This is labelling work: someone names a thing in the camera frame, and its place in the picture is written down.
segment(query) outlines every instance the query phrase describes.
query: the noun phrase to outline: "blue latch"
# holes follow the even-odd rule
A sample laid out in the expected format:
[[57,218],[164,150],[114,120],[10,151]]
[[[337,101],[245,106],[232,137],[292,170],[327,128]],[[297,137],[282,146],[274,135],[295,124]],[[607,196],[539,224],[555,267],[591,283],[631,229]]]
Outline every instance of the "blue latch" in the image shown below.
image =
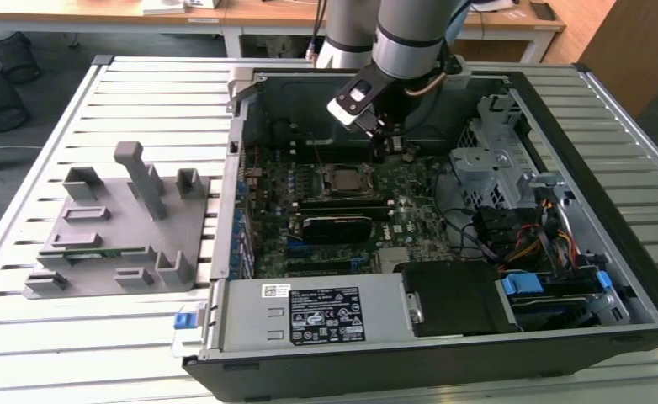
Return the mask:
[[611,278],[608,277],[608,273],[605,271],[596,272],[596,279],[600,283],[600,287],[605,290],[612,287]]
[[507,295],[516,295],[521,293],[540,293],[543,291],[541,282],[536,274],[508,274],[501,280],[500,284],[504,287]]
[[188,330],[196,328],[196,313],[176,313],[173,315],[173,329]]

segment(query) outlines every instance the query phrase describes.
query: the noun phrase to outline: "power supply label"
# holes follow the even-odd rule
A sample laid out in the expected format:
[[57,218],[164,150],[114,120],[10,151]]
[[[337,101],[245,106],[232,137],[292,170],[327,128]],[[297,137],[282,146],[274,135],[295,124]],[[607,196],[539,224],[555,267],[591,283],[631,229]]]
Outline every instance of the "power supply label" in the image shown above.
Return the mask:
[[292,290],[288,307],[293,345],[365,340],[359,288]]

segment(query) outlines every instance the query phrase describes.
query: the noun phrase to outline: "motherboard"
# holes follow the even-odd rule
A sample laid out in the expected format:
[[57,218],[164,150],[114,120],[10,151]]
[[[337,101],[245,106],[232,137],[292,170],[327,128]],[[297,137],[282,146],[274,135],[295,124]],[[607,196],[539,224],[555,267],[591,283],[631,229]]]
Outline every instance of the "motherboard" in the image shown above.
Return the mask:
[[299,164],[291,151],[246,151],[252,278],[391,273],[447,260],[435,209],[436,157]]

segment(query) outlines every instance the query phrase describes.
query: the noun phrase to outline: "desk leg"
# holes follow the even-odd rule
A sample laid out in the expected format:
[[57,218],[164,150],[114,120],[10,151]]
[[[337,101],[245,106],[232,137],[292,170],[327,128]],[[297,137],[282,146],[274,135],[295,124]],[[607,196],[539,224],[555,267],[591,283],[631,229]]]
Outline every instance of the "desk leg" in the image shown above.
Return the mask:
[[527,51],[523,52],[520,63],[541,63],[543,55],[551,45],[555,31],[535,31],[535,37],[528,44]]
[[241,58],[241,27],[221,27],[221,35],[224,37],[224,47],[226,48],[226,57]]

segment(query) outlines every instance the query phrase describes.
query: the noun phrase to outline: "slatted aluminum table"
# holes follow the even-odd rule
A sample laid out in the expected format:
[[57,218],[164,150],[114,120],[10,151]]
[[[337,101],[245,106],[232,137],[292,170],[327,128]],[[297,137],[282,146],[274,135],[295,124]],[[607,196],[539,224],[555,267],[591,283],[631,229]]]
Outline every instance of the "slatted aluminum table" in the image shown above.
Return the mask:
[[[141,141],[158,175],[210,177],[201,258],[210,258],[229,128],[233,66],[300,61],[116,57],[92,66],[0,221],[0,402],[216,402],[170,354],[173,313],[206,299],[208,264],[185,293],[26,300],[20,291],[66,193],[73,166],[125,177],[117,141]],[[658,263],[658,149],[589,73],[572,66],[472,64],[521,70]],[[548,160],[548,151],[539,145]],[[658,402],[658,349],[564,377],[453,385],[311,402]]]

